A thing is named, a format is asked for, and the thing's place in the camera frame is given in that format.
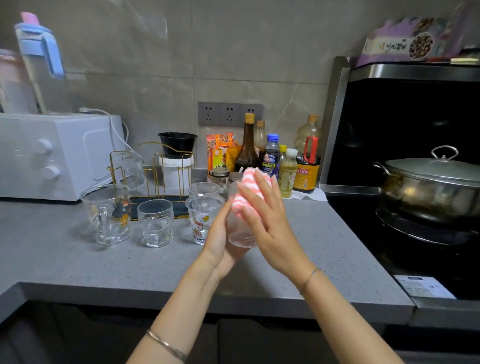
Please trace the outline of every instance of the metal jar lid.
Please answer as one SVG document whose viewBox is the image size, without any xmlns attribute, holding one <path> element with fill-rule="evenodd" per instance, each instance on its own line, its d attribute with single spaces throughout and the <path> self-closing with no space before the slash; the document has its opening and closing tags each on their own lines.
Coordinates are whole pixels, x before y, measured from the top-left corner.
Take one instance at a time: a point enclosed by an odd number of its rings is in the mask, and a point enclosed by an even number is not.
<svg viewBox="0 0 480 364">
<path fill-rule="evenodd" d="M 228 176 L 228 179 L 230 181 L 236 181 L 236 180 L 241 180 L 243 177 L 243 173 L 242 172 L 232 172 L 230 173 L 230 175 Z"/>
<path fill-rule="evenodd" d="M 450 148 L 455 154 L 449 158 L 438 157 L 435 150 Z M 385 162 L 390 172 L 400 172 L 403 175 L 421 180 L 445 182 L 459 186 L 480 188 L 480 166 L 457 160 L 458 150 L 452 146 L 438 146 L 432 150 L 435 158 L 394 159 Z"/>
<path fill-rule="evenodd" d="M 212 177 L 228 177 L 230 175 L 230 170 L 225 167 L 216 167 L 213 168 L 209 173 Z"/>
</svg>

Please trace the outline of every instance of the yellow bottle cap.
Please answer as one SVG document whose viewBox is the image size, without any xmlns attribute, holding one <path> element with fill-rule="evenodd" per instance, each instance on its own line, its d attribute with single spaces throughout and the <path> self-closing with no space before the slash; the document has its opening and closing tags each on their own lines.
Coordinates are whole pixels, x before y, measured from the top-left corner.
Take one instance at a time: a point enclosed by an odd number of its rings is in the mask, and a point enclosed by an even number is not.
<svg viewBox="0 0 480 364">
<path fill-rule="evenodd" d="M 308 122 L 317 122 L 318 118 L 315 114 L 309 114 L 308 115 Z"/>
<path fill-rule="evenodd" d="M 245 114 L 245 124 L 253 124 L 255 122 L 255 114 Z"/>
</svg>

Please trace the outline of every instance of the person's left hand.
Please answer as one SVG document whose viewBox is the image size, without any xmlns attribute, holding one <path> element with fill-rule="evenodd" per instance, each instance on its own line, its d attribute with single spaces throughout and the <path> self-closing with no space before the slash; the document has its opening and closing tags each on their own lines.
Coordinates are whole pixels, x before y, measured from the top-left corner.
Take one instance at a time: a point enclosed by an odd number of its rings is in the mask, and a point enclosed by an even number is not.
<svg viewBox="0 0 480 364">
<path fill-rule="evenodd" d="M 227 242 L 227 219 L 232 207 L 233 197 L 223 205 L 208 231 L 201 255 L 210 262 L 219 279 L 223 279 L 247 251 Z"/>
</svg>

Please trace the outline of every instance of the bracelet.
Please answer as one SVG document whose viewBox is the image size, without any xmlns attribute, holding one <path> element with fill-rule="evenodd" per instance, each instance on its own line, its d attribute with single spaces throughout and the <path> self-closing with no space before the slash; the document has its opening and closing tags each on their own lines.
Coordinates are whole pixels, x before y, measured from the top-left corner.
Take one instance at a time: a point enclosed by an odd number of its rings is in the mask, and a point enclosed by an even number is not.
<svg viewBox="0 0 480 364">
<path fill-rule="evenodd" d="M 159 338 L 157 335 L 155 335 L 150 329 L 147 330 L 148 336 L 150 336 L 153 340 L 161 344 L 165 349 L 167 349 L 170 354 L 172 354 L 174 357 L 177 359 L 180 359 L 182 363 L 187 362 L 187 356 L 182 353 L 180 350 L 172 348 L 167 342 L 163 341 L 161 338 Z"/>
<path fill-rule="evenodd" d="M 308 279 L 305 281 L 305 283 L 302 285 L 301 287 L 301 290 L 300 290 L 300 295 L 304 295 L 305 294 L 305 291 L 307 290 L 307 285 L 308 285 L 308 282 L 310 282 L 310 280 L 312 279 L 313 275 L 315 274 L 316 271 L 318 270 L 321 270 L 320 268 L 315 268 L 312 272 L 312 274 L 310 274 L 310 277 L 308 277 Z"/>
</svg>

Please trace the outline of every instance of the wall socket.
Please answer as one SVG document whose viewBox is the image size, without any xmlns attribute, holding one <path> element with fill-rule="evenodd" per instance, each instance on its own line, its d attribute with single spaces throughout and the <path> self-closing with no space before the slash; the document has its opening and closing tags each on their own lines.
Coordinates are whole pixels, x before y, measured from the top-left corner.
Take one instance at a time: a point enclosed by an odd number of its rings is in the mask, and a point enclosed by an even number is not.
<svg viewBox="0 0 480 364">
<path fill-rule="evenodd" d="M 235 102 L 197 103 L 198 125 L 242 127 L 247 112 L 255 114 L 255 121 L 262 120 L 264 106 L 261 104 L 238 104 Z"/>
</svg>

